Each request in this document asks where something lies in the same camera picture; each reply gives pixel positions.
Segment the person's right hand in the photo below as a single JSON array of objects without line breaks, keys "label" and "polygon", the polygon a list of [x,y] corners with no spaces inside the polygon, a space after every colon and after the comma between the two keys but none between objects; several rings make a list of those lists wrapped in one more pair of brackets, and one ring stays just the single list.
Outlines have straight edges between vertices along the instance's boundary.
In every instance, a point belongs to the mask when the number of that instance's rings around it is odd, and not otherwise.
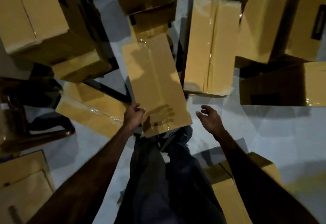
[{"label": "person's right hand", "polygon": [[196,115],[204,128],[214,135],[215,139],[219,140],[226,133],[220,115],[212,107],[202,106],[201,112],[196,111]]}]

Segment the gray floor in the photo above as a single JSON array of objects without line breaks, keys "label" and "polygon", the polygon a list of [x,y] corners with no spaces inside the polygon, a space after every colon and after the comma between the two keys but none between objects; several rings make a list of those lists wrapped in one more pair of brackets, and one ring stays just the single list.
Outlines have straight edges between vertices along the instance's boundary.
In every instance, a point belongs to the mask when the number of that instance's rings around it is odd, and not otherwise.
[{"label": "gray floor", "polygon": [[[117,0],[94,0],[102,15],[103,24],[120,70],[105,75],[97,81],[125,93],[124,82],[128,74],[121,55],[121,45],[131,42],[127,19]],[[178,0],[176,21],[170,34],[176,43],[184,43],[185,20],[188,0]],[[323,37],[319,60],[326,60],[326,38]],[[200,105],[208,104],[222,116],[226,129],[246,151],[254,151],[273,161],[281,172],[284,184],[300,177],[317,175],[326,170],[326,108],[311,107],[255,107],[239,104],[239,77],[235,70],[233,90],[229,98],[210,99],[191,97],[188,107],[193,119],[193,137],[189,142],[192,154],[203,166],[223,160],[219,144],[207,133],[195,115]],[[29,108],[29,118],[47,110]],[[93,156],[107,138],[74,122],[77,133],[73,137],[42,146],[47,157],[55,186],[59,187],[85,161]],[[113,223],[120,192],[129,178],[129,161],[133,152],[134,139],[130,138],[118,163],[104,202],[94,223]],[[320,220],[326,223],[326,190],[321,192],[296,192],[296,197]]]}]

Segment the brown metal object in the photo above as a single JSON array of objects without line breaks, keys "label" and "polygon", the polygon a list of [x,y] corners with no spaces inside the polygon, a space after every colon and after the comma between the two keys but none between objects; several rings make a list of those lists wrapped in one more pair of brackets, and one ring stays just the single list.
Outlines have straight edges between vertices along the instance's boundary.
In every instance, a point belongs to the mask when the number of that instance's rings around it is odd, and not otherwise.
[{"label": "brown metal object", "polygon": [[[64,130],[31,134],[30,130],[43,130],[55,126]],[[75,133],[75,128],[66,117],[39,120],[29,124],[25,109],[11,89],[0,91],[0,152],[14,153],[59,140]]]}]

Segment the dark shoe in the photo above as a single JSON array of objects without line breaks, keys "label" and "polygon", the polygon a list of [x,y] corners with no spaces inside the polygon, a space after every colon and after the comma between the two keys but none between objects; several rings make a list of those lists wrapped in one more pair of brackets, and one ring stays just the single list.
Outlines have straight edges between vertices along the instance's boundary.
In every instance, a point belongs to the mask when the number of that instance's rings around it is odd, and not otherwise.
[{"label": "dark shoe", "polygon": [[181,143],[186,145],[192,137],[192,127],[190,125],[181,127],[176,132],[171,134],[168,138],[160,139],[157,147],[160,152],[168,152],[169,147],[174,143]]}]

